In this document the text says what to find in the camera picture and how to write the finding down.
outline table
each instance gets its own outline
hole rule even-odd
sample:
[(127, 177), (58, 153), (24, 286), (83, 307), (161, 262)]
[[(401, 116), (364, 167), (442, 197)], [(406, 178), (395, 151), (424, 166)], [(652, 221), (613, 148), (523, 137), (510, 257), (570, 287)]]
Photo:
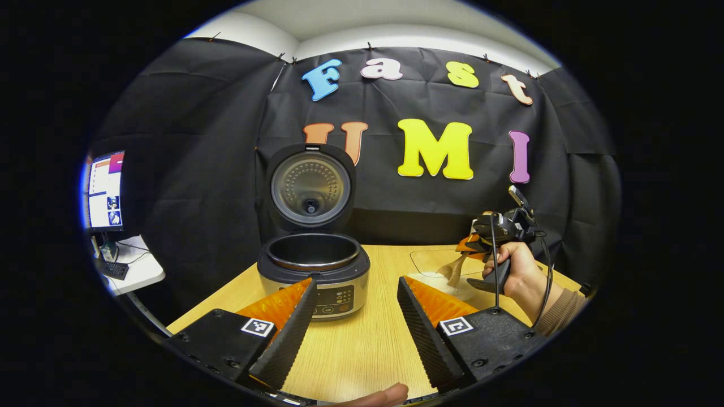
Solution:
[[(371, 261), (367, 303), (346, 319), (309, 325), (282, 391), (331, 402), (368, 395), (396, 382), (409, 387), (408, 398), (436, 392), (430, 387), (397, 303), (397, 281), (400, 276), (417, 273), (418, 268), (434, 271), (460, 254), (454, 251), (455, 245), (363, 247)], [(421, 251), (429, 253), (416, 256), (416, 265), (411, 255)], [(464, 274), (476, 270), (482, 270), (480, 261), (468, 259), (463, 264)], [(554, 272), (554, 281), (574, 291), (581, 287), (558, 272)], [(175, 334), (212, 309), (236, 312), (264, 296), (254, 264), (171, 323), (168, 329)], [(478, 309), (489, 308), (494, 305), (494, 294), (479, 291), (467, 302)], [(500, 306), (531, 325), (510, 298), (501, 296)]]
[(119, 263), (128, 263), (128, 272), (126, 273), (126, 278), (123, 280), (106, 277), (109, 281), (109, 291), (111, 291), (113, 295), (118, 296), (130, 293), (146, 285), (159, 282), (166, 277), (163, 267), (156, 261), (153, 254), (148, 253), (140, 257), (148, 251), (148, 247), (146, 243), (143, 242), (141, 236), (120, 240), (117, 242), (117, 245), (118, 259), (116, 261)]
[(134, 290), (163, 280), (166, 277), (163, 267), (156, 261), (153, 254), (148, 251), (148, 246), (141, 236), (119, 240), (117, 245), (118, 259), (116, 259), (116, 262), (127, 263), (128, 271), (126, 272), (126, 278), (123, 280), (104, 276), (108, 280), (108, 291), (116, 297), (125, 294), (131, 302), (133, 302), (133, 305), (138, 308), (153, 325), (159, 328), (164, 334), (171, 336), (172, 333), (143, 305), (136, 294), (133, 293)]

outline wooden spoon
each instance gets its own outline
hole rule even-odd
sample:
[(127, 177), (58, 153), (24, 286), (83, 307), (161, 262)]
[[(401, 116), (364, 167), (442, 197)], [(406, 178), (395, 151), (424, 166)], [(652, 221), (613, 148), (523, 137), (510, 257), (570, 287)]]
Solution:
[(460, 271), (463, 268), (463, 261), (468, 257), (468, 252), (463, 252), (455, 261), (452, 261), (442, 267), (437, 272), (446, 276), (447, 285), (456, 287), (460, 281)]

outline inner lid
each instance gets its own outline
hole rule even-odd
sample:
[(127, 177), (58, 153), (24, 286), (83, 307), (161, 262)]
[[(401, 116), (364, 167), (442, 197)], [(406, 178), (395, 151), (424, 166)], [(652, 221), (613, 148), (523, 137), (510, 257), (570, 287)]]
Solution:
[(319, 226), (345, 208), (350, 197), (350, 176), (334, 157), (303, 151), (289, 156), (274, 171), (271, 197), (290, 221)]

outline keyboard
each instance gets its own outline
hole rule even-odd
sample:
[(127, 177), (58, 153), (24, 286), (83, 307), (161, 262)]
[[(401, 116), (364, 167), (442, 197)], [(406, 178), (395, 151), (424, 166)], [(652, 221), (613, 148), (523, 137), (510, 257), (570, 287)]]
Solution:
[(106, 263), (105, 261), (98, 261), (96, 262), (96, 266), (102, 275), (116, 280), (124, 280), (128, 273), (128, 264), (126, 263)]

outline rice cooker control panel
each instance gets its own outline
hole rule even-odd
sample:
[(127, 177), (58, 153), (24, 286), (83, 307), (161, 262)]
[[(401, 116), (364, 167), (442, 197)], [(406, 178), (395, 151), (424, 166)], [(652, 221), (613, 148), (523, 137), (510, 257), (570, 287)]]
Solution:
[(317, 305), (312, 318), (326, 315), (344, 314), (352, 311), (355, 303), (355, 286), (346, 285), (335, 288), (317, 286)]

